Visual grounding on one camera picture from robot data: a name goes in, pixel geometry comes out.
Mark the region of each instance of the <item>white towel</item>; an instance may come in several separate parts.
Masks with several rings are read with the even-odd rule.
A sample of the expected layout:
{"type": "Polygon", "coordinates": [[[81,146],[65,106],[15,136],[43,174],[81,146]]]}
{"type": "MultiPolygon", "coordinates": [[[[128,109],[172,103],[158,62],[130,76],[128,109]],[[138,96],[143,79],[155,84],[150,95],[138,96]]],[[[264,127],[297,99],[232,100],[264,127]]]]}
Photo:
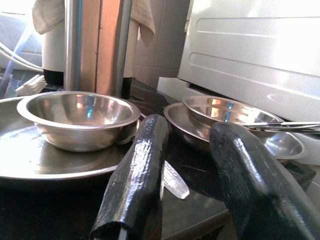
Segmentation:
{"type": "Polygon", "coordinates": [[[45,34],[65,20],[65,0],[36,0],[32,7],[35,30],[45,34]]]}
{"type": "Polygon", "coordinates": [[[150,0],[132,0],[130,18],[139,23],[142,41],[148,46],[156,33],[150,0]]]}

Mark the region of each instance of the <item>white appliance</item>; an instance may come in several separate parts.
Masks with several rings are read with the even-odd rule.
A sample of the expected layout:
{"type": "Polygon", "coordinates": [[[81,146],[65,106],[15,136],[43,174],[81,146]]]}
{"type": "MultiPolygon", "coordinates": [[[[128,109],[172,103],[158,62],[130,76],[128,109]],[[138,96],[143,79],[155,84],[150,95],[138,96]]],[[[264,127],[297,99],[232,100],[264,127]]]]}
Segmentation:
{"type": "Polygon", "coordinates": [[[194,0],[178,78],[290,121],[320,121],[318,0],[194,0]]]}

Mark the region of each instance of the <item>metal tongs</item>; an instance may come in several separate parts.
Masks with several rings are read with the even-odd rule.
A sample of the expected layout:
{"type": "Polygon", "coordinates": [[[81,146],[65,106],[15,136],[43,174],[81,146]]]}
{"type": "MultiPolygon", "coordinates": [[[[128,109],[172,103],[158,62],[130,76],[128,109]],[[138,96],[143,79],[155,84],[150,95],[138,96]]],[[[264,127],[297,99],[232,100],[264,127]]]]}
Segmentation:
{"type": "Polygon", "coordinates": [[[254,122],[239,123],[239,125],[263,131],[320,134],[319,121],[254,122]]]}

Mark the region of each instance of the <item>black countertop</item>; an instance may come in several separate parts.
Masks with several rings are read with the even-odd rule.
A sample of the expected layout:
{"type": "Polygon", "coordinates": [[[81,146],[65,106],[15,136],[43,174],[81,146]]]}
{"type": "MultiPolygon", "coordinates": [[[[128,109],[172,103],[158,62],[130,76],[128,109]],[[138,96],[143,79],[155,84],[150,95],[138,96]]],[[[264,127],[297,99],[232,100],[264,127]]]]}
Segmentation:
{"type": "MultiPolygon", "coordinates": [[[[133,80],[130,101],[142,113],[163,115],[166,98],[133,80]]],[[[222,201],[217,170],[209,155],[196,151],[170,134],[166,160],[190,188],[186,200],[166,189],[163,197],[163,239],[196,239],[230,219],[222,201]]],[[[1,240],[84,240],[98,213],[109,175],[83,189],[43,192],[0,188],[1,240]]]]}

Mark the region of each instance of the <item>stainless steel pole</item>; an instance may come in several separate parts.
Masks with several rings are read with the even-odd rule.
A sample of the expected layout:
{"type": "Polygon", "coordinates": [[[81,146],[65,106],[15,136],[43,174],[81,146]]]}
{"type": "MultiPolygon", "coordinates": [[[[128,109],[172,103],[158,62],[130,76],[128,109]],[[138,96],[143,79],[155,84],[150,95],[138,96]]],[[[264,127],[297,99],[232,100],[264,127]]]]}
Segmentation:
{"type": "Polygon", "coordinates": [[[63,85],[67,91],[79,89],[82,0],[65,0],[65,72],[63,85]]]}
{"type": "Polygon", "coordinates": [[[113,95],[121,97],[122,84],[124,78],[126,50],[131,14],[132,0],[121,0],[119,8],[119,21],[117,28],[117,40],[115,46],[115,58],[114,58],[114,89],[113,95]]]}

